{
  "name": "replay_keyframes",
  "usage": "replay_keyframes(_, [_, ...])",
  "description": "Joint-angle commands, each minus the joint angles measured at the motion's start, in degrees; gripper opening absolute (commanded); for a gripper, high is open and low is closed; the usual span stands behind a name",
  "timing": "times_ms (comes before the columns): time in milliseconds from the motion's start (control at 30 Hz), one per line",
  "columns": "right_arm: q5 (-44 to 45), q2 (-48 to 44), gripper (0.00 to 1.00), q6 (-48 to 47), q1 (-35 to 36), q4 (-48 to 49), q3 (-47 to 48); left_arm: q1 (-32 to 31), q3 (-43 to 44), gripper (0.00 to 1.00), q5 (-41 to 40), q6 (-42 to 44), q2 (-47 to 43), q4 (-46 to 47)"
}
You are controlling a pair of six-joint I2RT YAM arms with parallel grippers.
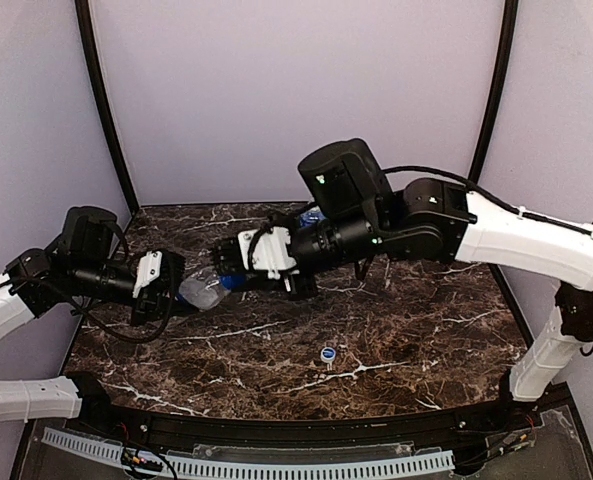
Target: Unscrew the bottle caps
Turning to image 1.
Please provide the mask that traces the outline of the blue Pepsi bottle cap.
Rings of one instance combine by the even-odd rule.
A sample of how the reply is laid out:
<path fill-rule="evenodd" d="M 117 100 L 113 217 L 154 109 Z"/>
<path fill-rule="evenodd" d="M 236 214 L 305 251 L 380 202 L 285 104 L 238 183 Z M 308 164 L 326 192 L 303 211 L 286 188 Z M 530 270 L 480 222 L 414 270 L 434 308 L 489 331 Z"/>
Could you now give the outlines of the blue Pepsi bottle cap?
<path fill-rule="evenodd" d="M 223 288 L 232 291 L 240 286 L 244 285 L 246 282 L 245 275 L 222 275 L 219 277 L 220 284 Z"/>

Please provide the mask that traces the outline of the white blue bottle cap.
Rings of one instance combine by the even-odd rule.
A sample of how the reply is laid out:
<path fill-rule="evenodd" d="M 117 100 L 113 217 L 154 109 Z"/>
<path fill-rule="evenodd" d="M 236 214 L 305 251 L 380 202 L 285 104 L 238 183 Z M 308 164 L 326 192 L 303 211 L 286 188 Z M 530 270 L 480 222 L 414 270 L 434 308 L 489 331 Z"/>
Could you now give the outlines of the white blue bottle cap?
<path fill-rule="evenodd" d="M 336 350 L 332 347 L 324 347 L 320 351 L 320 359 L 325 363 L 332 363 L 336 358 Z"/>

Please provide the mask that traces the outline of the Pepsi bottle blue label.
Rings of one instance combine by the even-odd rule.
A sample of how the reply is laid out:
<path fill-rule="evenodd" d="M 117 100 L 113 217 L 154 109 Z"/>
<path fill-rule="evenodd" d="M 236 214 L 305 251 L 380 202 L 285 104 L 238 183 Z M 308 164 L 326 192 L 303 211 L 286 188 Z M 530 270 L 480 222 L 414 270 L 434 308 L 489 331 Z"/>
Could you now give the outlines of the Pepsi bottle blue label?
<path fill-rule="evenodd" d="M 211 310 L 224 300 L 230 290 L 213 267 L 190 273 L 180 284 L 177 299 L 201 311 Z"/>

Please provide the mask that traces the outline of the Pocari Sweat bottle blue label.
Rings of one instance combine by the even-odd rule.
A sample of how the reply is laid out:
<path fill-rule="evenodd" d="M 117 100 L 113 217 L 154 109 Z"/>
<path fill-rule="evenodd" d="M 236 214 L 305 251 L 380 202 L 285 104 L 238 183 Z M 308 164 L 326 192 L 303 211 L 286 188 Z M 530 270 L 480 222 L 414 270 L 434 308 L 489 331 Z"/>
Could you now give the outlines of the Pocari Sweat bottle blue label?
<path fill-rule="evenodd" d="M 318 207 L 313 207 L 303 212 L 299 216 L 299 225 L 301 228 L 305 228 L 311 225 L 315 225 L 316 223 L 324 219 L 325 215 L 322 213 L 322 211 Z"/>

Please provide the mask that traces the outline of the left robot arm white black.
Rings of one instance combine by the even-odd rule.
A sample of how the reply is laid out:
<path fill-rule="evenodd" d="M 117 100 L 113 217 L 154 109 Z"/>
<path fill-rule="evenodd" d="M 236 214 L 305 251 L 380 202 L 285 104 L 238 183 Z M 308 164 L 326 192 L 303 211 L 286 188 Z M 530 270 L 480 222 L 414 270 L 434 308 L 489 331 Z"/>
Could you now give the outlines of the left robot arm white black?
<path fill-rule="evenodd" d="M 114 213 L 95 206 L 70 208 L 61 233 L 47 247 L 25 251 L 0 274 L 0 341 L 59 304 L 123 342 L 159 338 L 182 310 L 177 295 L 185 259 L 167 249 L 148 251 L 138 260 L 114 259 L 113 242 L 127 244 Z M 139 337 L 120 333 L 94 316 L 98 304 L 130 308 L 133 326 L 158 326 Z M 0 423 L 103 417 L 109 404 L 104 388 L 85 372 L 0 381 Z"/>

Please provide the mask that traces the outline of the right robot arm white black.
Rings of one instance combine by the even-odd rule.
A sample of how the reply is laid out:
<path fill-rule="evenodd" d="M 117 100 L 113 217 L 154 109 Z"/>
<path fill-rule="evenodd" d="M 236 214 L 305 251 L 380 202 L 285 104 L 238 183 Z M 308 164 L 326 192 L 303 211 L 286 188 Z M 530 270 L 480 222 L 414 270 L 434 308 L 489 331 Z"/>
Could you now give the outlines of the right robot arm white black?
<path fill-rule="evenodd" d="M 316 292 L 315 276 L 352 265 L 363 278 L 374 258 L 503 265 L 559 281 L 554 308 L 500 394 L 534 403 L 585 344 L 593 343 L 593 221 L 571 223 L 508 204 L 472 181 L 430 167 L 401 190 L 388 182 L 359 138 L 325 145 L 298 166 L 322 213 L 303 227 L 300 212 L 274 213 L 257 229 L 219 240 L 212 261 L 249 289 Z"/>

